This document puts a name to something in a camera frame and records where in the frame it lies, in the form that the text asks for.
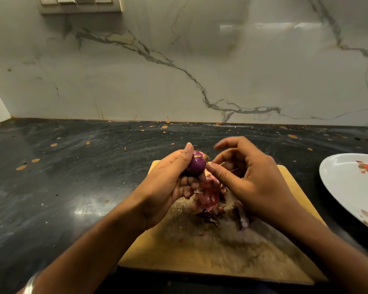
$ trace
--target white plate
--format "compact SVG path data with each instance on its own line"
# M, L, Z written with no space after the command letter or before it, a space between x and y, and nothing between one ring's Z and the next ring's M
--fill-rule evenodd
M368 155L327 157L320 164L319 173L331 195L368 226Z

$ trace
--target wooden cutting board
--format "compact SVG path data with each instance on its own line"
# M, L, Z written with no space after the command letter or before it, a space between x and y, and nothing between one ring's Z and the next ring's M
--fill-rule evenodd
M150 170L159 161L154 161ZM322 218L285 166L278 165L297 201ZM314 263L279 231L256 219L239 230L227 195L219 227L191 213L191 199L180 198L166 217L140 235L119 262L122 267L165 272L249 277L286 283L327 281Z

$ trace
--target forearm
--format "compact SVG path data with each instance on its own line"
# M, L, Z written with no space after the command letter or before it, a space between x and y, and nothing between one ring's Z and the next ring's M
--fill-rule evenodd
M305 210L283 232L334 282L350 293L368 293L368 257L344 242Z
M129 197L50 264L34 293L93 293L144 231L139 204Z

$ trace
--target black countertop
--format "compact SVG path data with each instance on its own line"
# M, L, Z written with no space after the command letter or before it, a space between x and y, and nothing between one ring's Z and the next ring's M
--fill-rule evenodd
M331 230L368 254L368 227L327 192L318 171L330 155L368 154L366 127L12 119L0 123L0 293L19 290L48 266L136 188L153 160L187 142L214 158L216 142L240 135L285 165ZM22 165L26 168L16 171ZM163 293L333 287L118 268L99 292L117 292L123 282L133 290Z

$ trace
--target silver bangle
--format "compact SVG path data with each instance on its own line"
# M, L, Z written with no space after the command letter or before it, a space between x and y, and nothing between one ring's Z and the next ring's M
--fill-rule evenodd
M37 271L32 277L30 277L29 281L26 284L25 290L23 291L23 294L33 294L34 280L37 276L39 276L40 273L41 271Z

